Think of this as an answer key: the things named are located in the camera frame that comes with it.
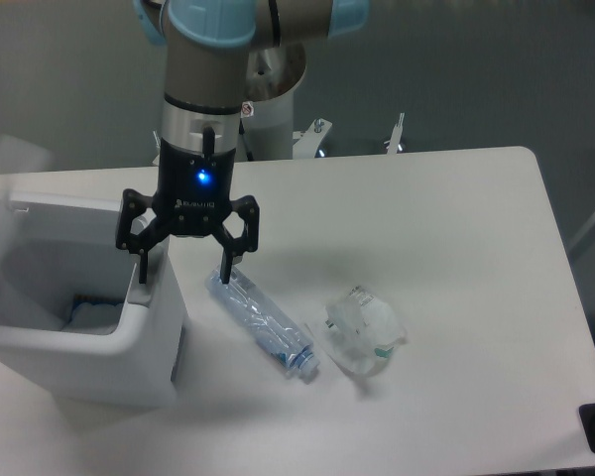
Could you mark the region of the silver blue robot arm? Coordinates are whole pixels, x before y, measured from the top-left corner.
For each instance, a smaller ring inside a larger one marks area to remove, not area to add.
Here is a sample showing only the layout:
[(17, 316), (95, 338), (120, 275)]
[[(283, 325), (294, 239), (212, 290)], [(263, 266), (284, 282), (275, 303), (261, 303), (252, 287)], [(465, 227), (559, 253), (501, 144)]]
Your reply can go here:
[(169, 236), (212, 236), (223, 248), (220, 278), (259, 245), (260, 208), (231, 199), (251, 52), (354, 32), (367, 1), (136, 1), (147, 37), (167, 49), (164, 108), (154, 195), (122, 194), (116, 246), (139, 257)]

